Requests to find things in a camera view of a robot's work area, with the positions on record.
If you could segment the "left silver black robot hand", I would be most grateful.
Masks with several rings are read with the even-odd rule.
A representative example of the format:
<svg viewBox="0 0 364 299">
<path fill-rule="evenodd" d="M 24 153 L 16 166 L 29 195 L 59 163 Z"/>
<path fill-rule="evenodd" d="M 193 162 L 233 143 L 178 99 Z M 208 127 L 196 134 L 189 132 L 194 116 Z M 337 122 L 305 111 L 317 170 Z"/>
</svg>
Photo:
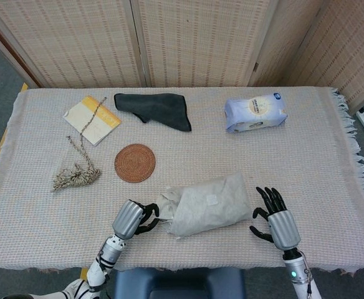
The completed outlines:
<svg viewBox="0 0 364 299">
<path fill-rule="evenodd" d="M 149 232 L 159 223 L 159 215 L 157 204 L 144 206 L 129 199 L 123 204 L 112 224 L 114 234 L 123 240 L 129 240 L 134 235 Z"/>
</svg>

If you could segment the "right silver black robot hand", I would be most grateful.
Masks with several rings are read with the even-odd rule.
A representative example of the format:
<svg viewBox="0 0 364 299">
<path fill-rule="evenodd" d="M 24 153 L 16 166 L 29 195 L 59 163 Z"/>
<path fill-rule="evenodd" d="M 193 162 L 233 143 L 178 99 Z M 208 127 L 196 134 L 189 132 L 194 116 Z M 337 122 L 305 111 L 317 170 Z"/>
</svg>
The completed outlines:
<svg viewBox="0 0 364 299">
<path fill-rule="evenodd" d="M 267 221 L 269 234 L 260 232 L 253 225 L 250 231 L 258 238 L 273 243 L 277 249 L 288 251 L 296 249 L 301 241 L 298 228 L 292 213 L 287 209 L 285 202 L 275 188 L 256 187 L 256 191 L 261 195 L 267 210 L 261 207 L 254 209 L 252 218 L 261 216 Z"/>
</svg>

